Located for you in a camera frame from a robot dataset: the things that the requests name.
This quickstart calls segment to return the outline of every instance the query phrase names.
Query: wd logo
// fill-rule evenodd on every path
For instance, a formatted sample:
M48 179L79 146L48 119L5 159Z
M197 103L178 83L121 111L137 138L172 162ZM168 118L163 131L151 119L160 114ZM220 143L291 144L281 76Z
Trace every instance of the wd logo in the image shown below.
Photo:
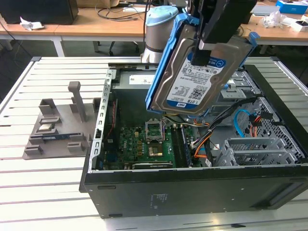
M185 103L178 103L177 107L186 107L186 104Z

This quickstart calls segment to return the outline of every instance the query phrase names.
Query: metal grid table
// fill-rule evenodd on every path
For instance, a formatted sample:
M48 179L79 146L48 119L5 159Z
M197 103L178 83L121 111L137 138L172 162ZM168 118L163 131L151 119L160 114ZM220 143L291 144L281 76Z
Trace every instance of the metal grid table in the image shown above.
M303 230L308 227L308 191L278 210L216 214L113 218L102 220L86 193L79 193L84 157L23 160L24 146L42 98L71 103L69 81L82 84L85 103L101 96L109 62L131 58L42 58L30 62L0 105L0 230L212 230L242 224L250 230ZM249 58L308 129L307 89L280 62Z

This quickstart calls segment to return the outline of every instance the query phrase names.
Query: cardboard box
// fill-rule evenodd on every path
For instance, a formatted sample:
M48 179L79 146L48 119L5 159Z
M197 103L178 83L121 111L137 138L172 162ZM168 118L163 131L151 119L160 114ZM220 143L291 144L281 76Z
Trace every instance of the cardboard box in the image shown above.
M302 21L306 21L308 23L308 14L304 14L301 18Z
M276 3L276 6L280 6L280 13L304 14L308 8L308 6L301 1L287 3L286 1L280 0Z
M291 24L294 31L298 32L308 32L308 23L305 21L296 21Z

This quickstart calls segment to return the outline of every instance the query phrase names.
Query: chair leg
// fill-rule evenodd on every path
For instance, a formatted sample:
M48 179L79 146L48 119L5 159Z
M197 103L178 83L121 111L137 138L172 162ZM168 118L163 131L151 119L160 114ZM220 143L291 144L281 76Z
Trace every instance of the chair leg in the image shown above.
M136 53L139 53L140 52L140 50L139 50L139 45L138 45L138 43L136 43L136 42L133 42L134 44L135 44L135 46L136 46L136 48L135 48L135 52Z
M94 51L95 52L99 52L99 50L98 50L98 42L97 41L93 41L93 47L94 47Z
M113 56L114 55L113 52L111 51L113 46L114 46L114 44L115 44L115 41L112 41L112 43L111 43L111 45L109 47L109 56Z

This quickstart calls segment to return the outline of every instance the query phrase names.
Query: floor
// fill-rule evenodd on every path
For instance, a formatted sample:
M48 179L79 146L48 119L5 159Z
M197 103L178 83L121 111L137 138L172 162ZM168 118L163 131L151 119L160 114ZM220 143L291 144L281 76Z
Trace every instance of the floor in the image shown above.
M31 60L30 56L19 47L15 41L12 51L6 51L0 46L0 100L6 96L15 81L19 78L24 68ZM67 56L108 56L111 42L101 42L100 52L95 53L91 41L66 41L64 46ZM23 47L32 56L57 56L56 50L51 41L30 41L22 42ZM131 42L116 42L113 47L114 56L139 56L135 52L135 45ZM259 48L254 51L252 56L260 56ZM277 46L270 47L264 56L277 56L297 77L308 83L308 48Z

